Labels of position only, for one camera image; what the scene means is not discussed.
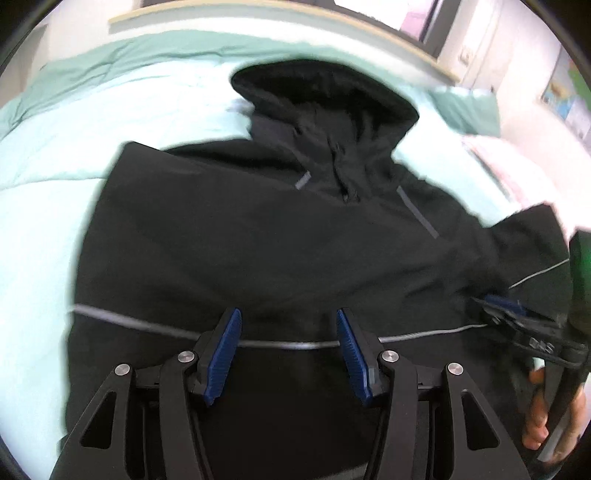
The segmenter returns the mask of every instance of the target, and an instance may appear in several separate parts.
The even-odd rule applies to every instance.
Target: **pink pillow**
[[[550,205],[567,244],[575,225],[570,208],[544,171],[502,138],[467,135],[464,145],[483,161],[522,209]]]

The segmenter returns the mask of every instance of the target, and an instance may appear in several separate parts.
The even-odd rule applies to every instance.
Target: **poster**
[[[591,153],[591,90],[565,49],[542,96]]]

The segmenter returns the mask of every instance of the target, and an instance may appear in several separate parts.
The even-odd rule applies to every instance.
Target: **metal screw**
[[[455,362],[453,362],[452,364],[449,364],[447,366],[447,370],[452,375],[462,375],[464,373],[464,367],[462,367],[460,364],[457,364]]]
[[[115,375],[123,377],[123,375],[127,375],[129,373],[129,370],[131,370],[131,367],[128,364],[117,365],[115,367]]]
[[[385,362],[390,362],[391,364],[393,364],[394,362],[397,362],[399,358],[400,356],[393,350],[384,350],[382,352],[382,359]]]
[[[185,350],[184,352],[180,352],[178,355],[178,361],[182,364],[188,364],[195,360],[195,354],[191,350]]]

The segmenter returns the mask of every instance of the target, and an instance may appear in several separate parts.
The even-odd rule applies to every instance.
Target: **hood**
[[[350,67],[289,60],[247,67],[233,88],[254,105],[251,136],[348,201],[392,186],[391,153],[417,122],[400,95]]]

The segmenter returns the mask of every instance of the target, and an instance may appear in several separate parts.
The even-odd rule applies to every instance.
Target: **reflective stripe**
[[[295,183],[295,187],[298,190],[301,190],[302,188],[304,188],[304,186],[306,185],[306,183],[308,183],[308,181],[312,178],[312,174],[307,171],[306,173],[304,173],[304,176],[302,178],[300,178],[296,183]]]
[[[537,277],[538,275],[541,275],[542,273],[546,273],[546,272],[549,272],[550,270],[554,270],[556,267],[559,267],[559,266],[565,264],[566,262],[570,262],[570,258],[567,258],[566,260],[562,260],[562,262],[558,262],[556,265],[552,265],[551,267],[540,270],[539,272],[532,273],[531,275],[528,275],[527,277],[523,278],[522,280],[519,280],[519,282],[513,283],[513,285],[510,286],[509,288],[514,288],[517,285],[521,285],[523,282],[529,280],[530,278],[534,278],[534,277]]]
[[[421,222],[421,225],[423,225],[425,227],[427,232],[429,232],[433,238],[438,238],[439,233],[437,233],[437,230],[435,230],[433,228],[433,225],[431,225],[429,220],[427,220],[423,216],[423,214],[419,211],[419,209],[417,207],[415,207],[414,203],[411,201],[410,198],[408,198],[408,195],[406,194],[406,192],[402,189],[402,187],[400,185],[396,189],[396,192],[400,195],[400,198],[402,198],[402,201],[404,202],[404,204],[413,213],[413,215],[417,218],[417,220],[419,222]]]
[[[176,327],[161,325],[160,323],[146,322],[145,320],[135,319],[119,313],[102,310],[88,305],[76,304],[72,311],[80,313],[86,317],[101,320],[107,323],[113,323],[122,327],[142,332],[158,333],[160,335],[172,336],[175,338],[186,338],[197,341],[201,336],[199,332],[191,332]],[[379,337],[382,343],[403,342],[405,340],[414,340],[416,338],[429,337],[434,335],[448,335],[451,333],[460,333],[472,328],[483,328],[488,325],[482,323],[472,323],[462,327],[449,330],[428,330],[426,332],[406,333],[404,335],[394,335]],[[281,340],[240,340],[238,346],[243,348],[274,348],[278,350],[321,350],[323,348],[336,348],[339,346],[338,340],[328,340],[325,342],[284,342]]]

